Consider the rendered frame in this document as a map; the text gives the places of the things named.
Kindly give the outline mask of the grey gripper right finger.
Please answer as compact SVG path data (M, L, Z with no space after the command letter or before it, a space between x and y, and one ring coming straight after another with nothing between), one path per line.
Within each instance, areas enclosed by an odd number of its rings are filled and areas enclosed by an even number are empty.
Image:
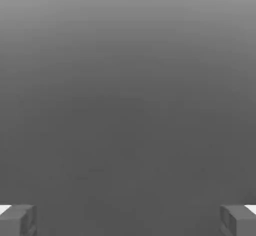
M221 205L222 236L256 236L256 205Z

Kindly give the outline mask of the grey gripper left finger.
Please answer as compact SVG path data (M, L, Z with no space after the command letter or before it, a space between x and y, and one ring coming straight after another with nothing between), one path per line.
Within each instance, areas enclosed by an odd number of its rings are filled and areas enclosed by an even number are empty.
M0 236L38 236L37 207L10 206L0 215Z

